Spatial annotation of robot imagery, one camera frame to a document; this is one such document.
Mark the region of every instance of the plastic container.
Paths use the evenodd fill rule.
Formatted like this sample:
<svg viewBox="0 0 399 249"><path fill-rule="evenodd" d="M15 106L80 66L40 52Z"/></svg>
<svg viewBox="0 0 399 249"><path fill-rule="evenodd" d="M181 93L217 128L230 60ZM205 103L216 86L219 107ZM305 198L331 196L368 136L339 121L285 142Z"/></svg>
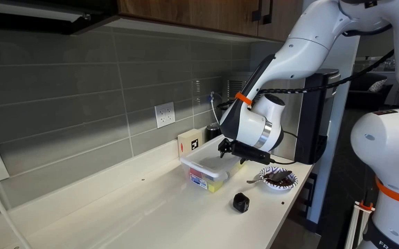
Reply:
<svg viewBox="0 0 399 249"><path fill-rule="evenodd" d="M231 154L226 154L220 158L217 146L223 139L223 136L214 138L181 158L190 182L209 193L216 193L244 167L244 164L239 164L239 158Z"/></svg>

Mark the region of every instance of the wooden cabinet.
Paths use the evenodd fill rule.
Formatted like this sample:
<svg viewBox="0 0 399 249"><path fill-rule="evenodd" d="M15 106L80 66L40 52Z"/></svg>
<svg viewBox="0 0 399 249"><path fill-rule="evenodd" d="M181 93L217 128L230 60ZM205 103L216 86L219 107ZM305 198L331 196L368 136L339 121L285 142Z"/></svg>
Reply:
<svg viewBox="0 0 399 249"><path fill-rule="evenodd" d="M188 0L117 0L117 6L124 17L190 25Z"/></svg>
<svg viewBox="0 0 399 249"><path fill-rule="evenodd" d="M263 17L270 16L270 23L259 24L257 37L285 41L302 13L302 0L263 0L262 10Z"/></svg>
<svg viewBox="0 0 399 249"><path fill-rule="evenodd" d="M119 14L183 27L284 41L302 10L302 0L117 0ZM253 21L253 12L260 20ZM263 24L270 14L271 23Z"/></svg>

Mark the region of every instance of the tile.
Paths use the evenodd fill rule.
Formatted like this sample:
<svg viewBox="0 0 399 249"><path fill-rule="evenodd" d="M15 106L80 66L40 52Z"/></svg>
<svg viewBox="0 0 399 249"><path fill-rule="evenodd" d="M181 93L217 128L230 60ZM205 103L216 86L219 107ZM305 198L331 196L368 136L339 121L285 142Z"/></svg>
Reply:
<svg viewBox="0 0 399 249"><path fill-rule="evenodd" d="M113 28L113 27L104 27L102 30L109 31L111 34L115 34L115 35L144 37L144 38L153 38L153 39L172 39L172 41L196 41L195 38L187 37L187 35L151 32L151 31L144 31L144 30L126 30L126 28Z"/></svg>
<svg viewBox="0 0 399 249"><path fill-rule="evenodd" d="M198 79L192 85L194 96L209 96L212 92L221 95L224 81L221 78Z"/></svg>
<svg viewBox="0 0 399 249"><path fill-rule="evenodd" d="M246 60L234 60L231 61L231 70L235 73L249 73L250 70L250 64Z"/></svg>
<svg viewBox="0 0 399 249"><path fill-rule="evenodd" d="M199 114L199 115L195 115L194 117L194 128L195 129L201 129L201 128L205 128L210 124L214 124L214 118L213 118L213 114L212 113L203 113L203 114Z"/></svg>
<svg viewBox="0 0 399 249"><path fill-rule="evenodd" d="M181 82L163 86L149 86L124 91L127 113L152 108L165 103L188 100L191 97L191 84Z"/></svg>
<svg viewBox="0 0 399 249"><path fill-rule="evenodd" d="M185 120L192 115L192 102L185 100L185 102L176 102L174 103L174 120Z"/></svg>
<svg viewBox="0 0 399 249"><path fill-rule="evenodd" d="M185 63L120 64L119 71L124 89L190 81L191 75L190 64Z"/></svg>
<svg viewBox="0 0 399 249"><path fill-rule="evenodd" d="M176 140L176 136L192 129L191 120L183 120L169 126L131 138L133 154L138 156L167 142Z"/></svg>
<svg viewBox="0 0 399 249"><path fill-rule="evenodd" d="M231 60L249 61L250 60L250 43L231 45Z"/></svg>
<svg viewBox="0 0 399 249"><path fill-rule="evenodd" d="M230 60L231 59L231 46L230 43L203 43L203 42L191 42L191 60Z"/></svg>
<svg viewBox="0 0 399 249"><path fill-rule="evenodd" d="M153 108L127 114L127 120L130 125L130 136L156 129Z"/></svg>
<svg viewBox="0 0 399 249"><path fill-rule="evenodd" d="M130 158L130 143L122 140L95 151L1 182L8 205L19 207Z"/></svg>
<svg viewBox="0 0 399 249"><path fill-rule="evenodd" d="M122 114L120 92L0 107L0 143Z"/></svg>
<svg viewBox="0 0 399 249"><path fill-rule="evenodd" d="M228 64L228 61L191 63L191 75L196 79L223 78L231 71L231 64Z"/></svg>
<svg viewBox="0 0 399 249"><path fill-rule="evenodd" d="M115 66L1 67L0 106L119 89Z"/></svg>
<svg viewBox="0 0 399 249"><path fill-rule="evenodd" d="M113 35L117 61L187 61L188 42L177 39Z"/></svg>
<svg viewBox="0 0 399 249"><path fill-rule="evenodd" d="M174 103L174 121L185 120L192 115L191 100ZM127 114L130 135L140 135L156 129L155 110L148 108Z"/></svg>
<svg viewBox="0 0 399 249"><path fill-rule="evenodd" d="M12 176L126 138L126 118L117 117L1 144L0 154Z"/></svg>
<svg viewBox="0 0 399 249"><path fill-rule="evenodd" d="M0 66L112 61L112 41L104 34L63 37L0 31Z"/></svg>
<svg viewBox="0 0 399 249"><path fill-rule="evenodd" d="M194 99L194 114L212 111L212 106L209 100L210 100L209 96L196 96Z"/></svg>

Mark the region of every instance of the power cord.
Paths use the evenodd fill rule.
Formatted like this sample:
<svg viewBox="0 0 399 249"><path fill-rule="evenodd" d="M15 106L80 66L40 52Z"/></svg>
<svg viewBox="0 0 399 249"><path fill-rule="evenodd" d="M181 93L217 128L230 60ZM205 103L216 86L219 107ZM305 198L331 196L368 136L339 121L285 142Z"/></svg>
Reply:
<svg viewBox="0 0 399 249"><path fill-rule="evenodd" d="M12 233L15 234L15 237L19 240L20 245L23 249L30 249L32 247L27 244L27 241L23 239L23 236L19 233L18 227L12 223L12 221L9 219L9 215L7 214L1 200L0 200L0 214L4 218L4 221L7 222L8 227L12 230Z"/></svg>
<svg viewBox="0 0 399 249"><path fill-rule="evenodd" d="M214 97L213 97L213 95L216 95L216 96L219 96L219 95L214 93L214 92L210 92L210 108L212 108L212 114L213 114L213 118L214 118L216 124L219 124L217 117L216 117L216 111L214 111Z"/></svg>
<svg viewBox="0 0 399 249"><path fill-rule="evenodd" d="M295 138L296 143L299 143L296 135L293 135L293 133L291 133L291 132L286 132L286 131L282 131L282 133L285 133L285 135L288 135L288 136L291 136L291 138ZM296 161L291 161L291 162L277 162L277 161L274 161L274 160L270 158L270 164L277 164L277 165L293 165L295 162L296 162Z"/></svg>

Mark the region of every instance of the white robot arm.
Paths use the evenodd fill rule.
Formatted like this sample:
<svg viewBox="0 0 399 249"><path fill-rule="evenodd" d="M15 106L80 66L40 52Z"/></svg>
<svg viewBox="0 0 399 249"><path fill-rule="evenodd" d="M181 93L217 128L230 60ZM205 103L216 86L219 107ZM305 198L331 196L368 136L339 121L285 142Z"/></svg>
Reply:
<svg viewBox="0 0 399 249"><path fill-rule="evenodd" d="M237 150L242 151L238 157L268 164L266 154L282 138L280 117L284 104L268 95L257 96L257 92L270 81L302 79L314 74L332 43L343 32L370 34L390 24L396 38L395 57L399 79L399 0L382 0L377 2L377 6L364 3L364 0L314 2L300 16L282 49L266 57L220 121L221 133L227 139L234 140L237 146L246 146L245 150ZM259 157L245 157L246 149L253 149L249 154L259 154Z"/></svg>

